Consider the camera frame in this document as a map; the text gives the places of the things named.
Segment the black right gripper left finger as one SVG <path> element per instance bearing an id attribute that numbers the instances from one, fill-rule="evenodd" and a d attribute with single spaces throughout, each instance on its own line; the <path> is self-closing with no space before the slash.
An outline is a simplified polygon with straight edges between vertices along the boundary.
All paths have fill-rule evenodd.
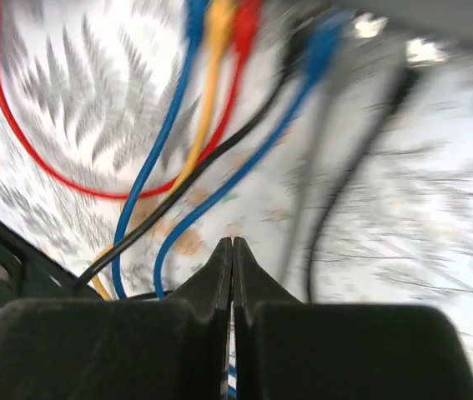
<path id="1" fill-rule="evenodd" d="M 26 299 L 0 312 L 0 399 L 225 399 L 232 242 L 160 301 Z"/>

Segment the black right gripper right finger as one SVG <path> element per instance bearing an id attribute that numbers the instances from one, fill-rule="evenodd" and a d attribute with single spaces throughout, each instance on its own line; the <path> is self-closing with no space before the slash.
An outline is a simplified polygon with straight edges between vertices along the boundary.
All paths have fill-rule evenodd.
<path id="1" fill-rule="evenodd" d="M 240 399 L 473 399 L 450 320 L 415 304 L 303 303 L 233 247 Z"/>

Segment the black network switch box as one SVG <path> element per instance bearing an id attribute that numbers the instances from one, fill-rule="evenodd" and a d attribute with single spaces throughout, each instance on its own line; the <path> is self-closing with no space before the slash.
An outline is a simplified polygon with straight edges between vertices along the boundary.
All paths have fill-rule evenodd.
<path id="1" fill-rule="evenodd" d="M 473 0 L 342 0 L 331 4 L 388 18 L 418 35 L 473 50 Z"/>

